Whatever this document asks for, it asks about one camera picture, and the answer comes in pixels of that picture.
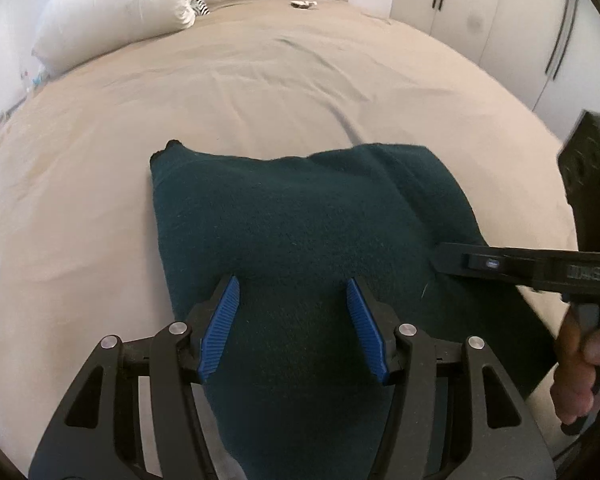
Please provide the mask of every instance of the white pillow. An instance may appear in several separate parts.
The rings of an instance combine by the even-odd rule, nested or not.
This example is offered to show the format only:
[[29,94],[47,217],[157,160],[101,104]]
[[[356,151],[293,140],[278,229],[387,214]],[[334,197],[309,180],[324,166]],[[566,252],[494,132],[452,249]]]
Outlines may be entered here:
[[33,55],[51,75],[126,44],[193,25],[191,0],[50,0]]

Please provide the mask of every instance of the blue gripper pad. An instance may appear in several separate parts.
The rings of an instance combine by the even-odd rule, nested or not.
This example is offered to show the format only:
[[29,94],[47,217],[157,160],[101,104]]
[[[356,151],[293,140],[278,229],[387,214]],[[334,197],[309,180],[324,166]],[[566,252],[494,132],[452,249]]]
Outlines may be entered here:
[[384,384],[389,378],[384,341],[354,279],[347,281],[347,308],[365,353],[366,365],[371,373]]
[[239,303],[240,285],[234,276],[229,280],[200,343],[198,374],[203,382],[218,368]]

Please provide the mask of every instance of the striped fabric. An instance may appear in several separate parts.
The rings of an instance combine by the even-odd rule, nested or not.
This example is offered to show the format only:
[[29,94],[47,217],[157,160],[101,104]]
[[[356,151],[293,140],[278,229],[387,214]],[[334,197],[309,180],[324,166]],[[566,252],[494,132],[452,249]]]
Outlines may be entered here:
[[205,16],[209,13],[209,7],[206,6],[205,0],[192,0],[191,8],[196,13],[196,16]]

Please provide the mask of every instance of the green fabric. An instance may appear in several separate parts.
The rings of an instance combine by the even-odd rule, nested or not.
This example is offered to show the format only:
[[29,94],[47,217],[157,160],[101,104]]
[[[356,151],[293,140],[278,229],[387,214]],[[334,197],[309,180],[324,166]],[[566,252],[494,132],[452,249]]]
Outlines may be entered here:
[[240,307],[206,393],[253,480],[366,479],[390,403],[350,322],[345,281],[429,335],[486,339],[527,396],[552,338],[514,286],[436,275],[440,242],[483,244],[471,206],[426,148],[370,144],[251,160],[171,141],[152,158],[158,241],[178,319],[220,277]]

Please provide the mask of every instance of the bed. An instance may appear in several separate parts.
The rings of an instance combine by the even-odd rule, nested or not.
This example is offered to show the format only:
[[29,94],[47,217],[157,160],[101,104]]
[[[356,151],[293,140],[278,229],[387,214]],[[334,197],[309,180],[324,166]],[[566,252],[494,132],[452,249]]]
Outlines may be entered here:
[[[187,30],[49,83],[0,127],[0,446],[22,471],[97,341],[173,319],[148,167],[170,139],[262,159],[421,144],[489,244],[576,248],[560,142],[464,57],[342,1],[210,3]],[[559,297],[523,293],[557,333]],[[550,383],[529,405],[557,450]]]

